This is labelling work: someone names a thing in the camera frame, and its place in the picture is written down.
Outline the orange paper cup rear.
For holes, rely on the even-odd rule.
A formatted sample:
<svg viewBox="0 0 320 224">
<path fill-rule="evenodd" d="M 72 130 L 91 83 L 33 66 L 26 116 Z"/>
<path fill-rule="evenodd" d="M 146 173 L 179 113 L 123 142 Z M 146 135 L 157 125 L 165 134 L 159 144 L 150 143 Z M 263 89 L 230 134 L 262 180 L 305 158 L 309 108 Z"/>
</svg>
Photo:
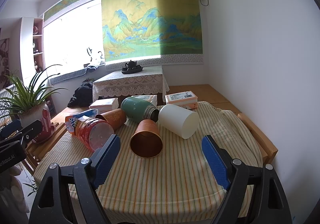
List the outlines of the orange paper cup rear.
<svg viewBox="0 0 320 224">
<path fill-rule="evenodd" d="M 116 131 L 126 122 L 126 113 L 122 109 L 115 109 L 97 114 L 95 118 L 106 121 Z"/>
</svg>

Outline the orange paper cup front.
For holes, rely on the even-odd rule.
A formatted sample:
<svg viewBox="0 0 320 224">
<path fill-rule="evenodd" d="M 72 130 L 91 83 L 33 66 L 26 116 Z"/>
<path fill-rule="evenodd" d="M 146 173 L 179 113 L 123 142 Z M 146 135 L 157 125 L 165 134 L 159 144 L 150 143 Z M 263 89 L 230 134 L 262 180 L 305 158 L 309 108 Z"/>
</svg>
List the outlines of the orange paper cup front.
<svg viewBox="0 0 320 224">
<path fill-rule="evenodd" d="M 150 119 L 142 120 L 130 138 L 132 152 L 142 158 L 153 158 L 163 150 L 163 141 L 160 137 L 157 124 Z"/>
</svg>

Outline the wooden slat plant stand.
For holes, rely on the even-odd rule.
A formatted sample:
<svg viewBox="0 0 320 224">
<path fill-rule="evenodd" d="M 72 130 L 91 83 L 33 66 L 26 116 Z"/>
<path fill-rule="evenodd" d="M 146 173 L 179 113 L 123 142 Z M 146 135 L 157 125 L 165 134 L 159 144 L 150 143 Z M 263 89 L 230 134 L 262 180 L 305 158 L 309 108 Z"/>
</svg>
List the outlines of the wooden slat plant stand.
<svg viewBox="0 0 320 224">
<path fill-rule="evenodd" d="M 64 136 L 67 132 L 65 123 L 54 123 L 55 131 L 52 136 L 41 143 L 31 142 L 26 148 L 26 159 L 22 161 L 24 167 L 33 176 L 35 169 L 44 158 L 44 156 L 57 144 L 57 142 Z"/>
</svg>

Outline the potted spider plant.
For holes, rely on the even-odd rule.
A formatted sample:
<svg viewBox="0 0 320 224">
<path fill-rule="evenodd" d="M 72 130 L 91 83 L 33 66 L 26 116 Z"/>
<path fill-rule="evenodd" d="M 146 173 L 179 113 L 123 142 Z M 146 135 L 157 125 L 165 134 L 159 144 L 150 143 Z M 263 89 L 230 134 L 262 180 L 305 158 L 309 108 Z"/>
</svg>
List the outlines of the potted spider plant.
<svg viewBox="0 0 320 224">
<path fill-rule="evenodd" d="M 14 87 L 5 88 L 9 95 L 1 97 L 1 118 L 15 117 L 20 120 L 22 127 L 40 120 L 42 130 L 34 138 L 34 143 L 39 144 L 48 141 L 55 132 L 46 99 L 60 90 L 48 85 L 48 80 L 56 74 L 47 76 L 46 71 L 44 69 L 36 72 L 28 85 L 25 85 L 15 74 L 7 75 L 6 78 Z"/>
</svg>

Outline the blue orange drink can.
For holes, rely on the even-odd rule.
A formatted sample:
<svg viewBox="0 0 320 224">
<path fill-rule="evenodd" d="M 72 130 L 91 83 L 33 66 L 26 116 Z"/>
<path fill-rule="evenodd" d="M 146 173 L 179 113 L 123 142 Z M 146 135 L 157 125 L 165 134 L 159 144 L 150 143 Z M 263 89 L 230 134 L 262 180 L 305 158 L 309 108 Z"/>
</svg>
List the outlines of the blue orange drink can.
<svg viewBox="0 0 320 224">
<path fill-rule="evenodd" d="M 88 109 L 83 112 L 76 113 L 74 115 L 69 115 L 65 117 L 65 126 L 67 128 L 67 131 L 75 135 L 75 127 L 79 121 L 80 118 L 92 118 L 95 117 L 98 114 L 97 109 Z"/>
</svg>

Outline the striped tablecloth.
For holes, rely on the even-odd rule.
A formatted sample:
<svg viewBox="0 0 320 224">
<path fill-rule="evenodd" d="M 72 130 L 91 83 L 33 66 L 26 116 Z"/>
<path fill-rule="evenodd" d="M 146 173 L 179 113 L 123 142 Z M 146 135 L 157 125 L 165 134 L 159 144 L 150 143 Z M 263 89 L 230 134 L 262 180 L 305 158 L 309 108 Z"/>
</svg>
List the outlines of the striped tablecloth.
<svg viewBox="0 0 320 224">
<path fill-rule="evenodd" d="M 137 124 L 128 119 L 117 130 L 120 152 L 97 195 L 112 223 L 184 223 L 214 217 L 225 190 L 218 185 L 202 152 L 202 139 L 212 136 L 232 158 L 261 167 L 263 157 L 246 126 L 230 110 L 199 102 L 200 122 L 183 139 L 160 127 L 162 152 L 151 159 L 136 156 L 130 138 Z"/>
</svg>

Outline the tissue pack left white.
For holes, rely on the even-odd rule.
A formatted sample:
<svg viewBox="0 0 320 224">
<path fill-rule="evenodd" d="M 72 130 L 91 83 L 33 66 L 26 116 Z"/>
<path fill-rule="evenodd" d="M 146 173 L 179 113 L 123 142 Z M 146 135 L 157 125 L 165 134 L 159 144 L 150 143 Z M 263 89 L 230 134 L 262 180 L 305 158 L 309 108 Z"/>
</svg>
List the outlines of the tissue pack left white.
<svg viewBox="0 0 320 224">
<path fill-rule="evenodd" d="M 101 99 L 94 101 L 89 108 L 96 109 L 98 113 L 105 113 L 119 108 L 119 102 L 117 98 Z"/>
</svg>

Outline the black bag on floor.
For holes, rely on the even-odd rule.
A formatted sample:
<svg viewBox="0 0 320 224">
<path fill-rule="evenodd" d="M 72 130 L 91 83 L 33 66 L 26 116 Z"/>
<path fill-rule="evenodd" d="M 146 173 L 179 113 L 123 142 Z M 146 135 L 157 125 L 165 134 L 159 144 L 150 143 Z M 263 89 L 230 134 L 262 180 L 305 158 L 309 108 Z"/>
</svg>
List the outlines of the black bag on floor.
<svg viewBox="0 0 320 224">
<path fill-rule="evenodd" d="M 78 87 L 71 97 L 67 107 L 89 107 L 93 103 L 93 84 L 92 82 L 84 82 Z"/>
</svg>

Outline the tissue pack right orange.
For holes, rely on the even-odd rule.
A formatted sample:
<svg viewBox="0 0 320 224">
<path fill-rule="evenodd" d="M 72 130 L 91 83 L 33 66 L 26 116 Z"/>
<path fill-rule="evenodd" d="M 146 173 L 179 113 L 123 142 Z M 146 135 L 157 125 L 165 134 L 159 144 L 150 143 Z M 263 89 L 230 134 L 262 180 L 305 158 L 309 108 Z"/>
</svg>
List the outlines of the tissue pack right orange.
<svg viewBox="0 0 320 224">
<path fill-rule="evenodd" d="M 173 104 L 189 110 L 198 107 L 197 96 L 192 91 L 168 94 L 165 96 L 165 102 L 166 104 Z"/>
</svg>

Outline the white pink bookshelf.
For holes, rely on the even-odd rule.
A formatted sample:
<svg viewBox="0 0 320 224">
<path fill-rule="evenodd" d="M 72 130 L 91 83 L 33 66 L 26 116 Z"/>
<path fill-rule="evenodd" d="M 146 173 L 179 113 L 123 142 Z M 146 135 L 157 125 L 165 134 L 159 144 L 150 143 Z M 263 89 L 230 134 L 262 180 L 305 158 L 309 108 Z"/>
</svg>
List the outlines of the white pink bookshelf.
<svg viewBox="0 0 320 224">
<path fill-rule="evenodd" d="M 22 81 L 28 85 L 33 76 L 46 68 L 43 50 L 43 19 L 22 17 L 20 27 L 20 67 Z"/>
</svg>

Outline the tissue pack middle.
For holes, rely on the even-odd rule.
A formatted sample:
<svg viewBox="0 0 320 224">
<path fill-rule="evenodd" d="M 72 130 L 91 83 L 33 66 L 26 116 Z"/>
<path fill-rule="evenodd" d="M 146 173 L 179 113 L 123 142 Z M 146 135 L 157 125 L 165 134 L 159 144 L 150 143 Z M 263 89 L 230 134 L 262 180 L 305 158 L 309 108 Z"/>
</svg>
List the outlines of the tissue pack middle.
<svg viewBox="0 0 320 224">
<path fill-rule="evenodd" d="M 133 97 L 148 101 L 154 106 L 157 106 L 157 95 L 134 95 Z"/>
</svg>

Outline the lace covered side table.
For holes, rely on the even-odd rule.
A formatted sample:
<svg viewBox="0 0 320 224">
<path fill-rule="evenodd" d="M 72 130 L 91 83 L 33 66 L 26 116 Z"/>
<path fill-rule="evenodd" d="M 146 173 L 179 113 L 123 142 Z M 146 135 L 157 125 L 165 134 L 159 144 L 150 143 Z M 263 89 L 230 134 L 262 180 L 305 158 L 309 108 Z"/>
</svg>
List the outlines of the lace covered side table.
<svg viewBox="0 0 320 224">
<path fill-rule="evenodd" d="M 162 94 L 162 100 L 169 91 L 169 86 L 161 66 L 144 67 L 135 74 L 122 74 L 114 71 L 93 82 L 93 101 L 99 97 L 120 97 L 133 95 Z"/>
</svg>

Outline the black teapot on tray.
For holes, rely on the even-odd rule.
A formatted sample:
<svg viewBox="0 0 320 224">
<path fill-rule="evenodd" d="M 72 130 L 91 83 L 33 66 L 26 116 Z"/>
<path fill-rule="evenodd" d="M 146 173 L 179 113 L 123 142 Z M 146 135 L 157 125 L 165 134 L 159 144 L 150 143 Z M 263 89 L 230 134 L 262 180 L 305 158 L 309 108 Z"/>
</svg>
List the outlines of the black teapot on tray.
<svg viewBox="0 0 320 224">
<path fill-rule="evenodd" d="M 122 74 L 134 74 L 139 73 L 143 70 L 143 67 L 137 64 L 136 61 L 130 60 L 129 62 L 125 63 L 125 67 L 122 67 L 121 73 Z"/>
</svg>

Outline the landscape painting blind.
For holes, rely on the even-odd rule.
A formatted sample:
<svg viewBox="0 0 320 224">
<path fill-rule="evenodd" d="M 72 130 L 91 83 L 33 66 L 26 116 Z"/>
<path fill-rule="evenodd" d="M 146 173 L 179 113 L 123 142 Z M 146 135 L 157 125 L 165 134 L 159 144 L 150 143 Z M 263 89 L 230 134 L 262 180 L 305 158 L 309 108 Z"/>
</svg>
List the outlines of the landscape painting blind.
<svg viewBox="0 0 320 224">
<path fill-rule="evenodd" d="M 101 15 L 107 62 L 203 62 L 199 0 L 101 0 Z"/>
</svg>

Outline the ink painting wall scroll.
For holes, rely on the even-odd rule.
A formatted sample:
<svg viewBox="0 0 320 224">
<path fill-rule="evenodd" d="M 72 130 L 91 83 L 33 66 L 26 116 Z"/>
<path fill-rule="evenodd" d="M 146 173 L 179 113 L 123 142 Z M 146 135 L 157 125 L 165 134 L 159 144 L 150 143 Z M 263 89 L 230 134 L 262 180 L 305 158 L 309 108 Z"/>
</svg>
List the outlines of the ink painting wall scroll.
<svg viewBox="0 0 320 224">
<path fill-rule="evenodd" d="M 9 86 L 9 79 L 7 78 L 7 75 L 9 74 L 9 39 L 8 38 L 1 40 L 0 64 L 1 64 L 0 89 L 4 89 Z"/>
</svg>

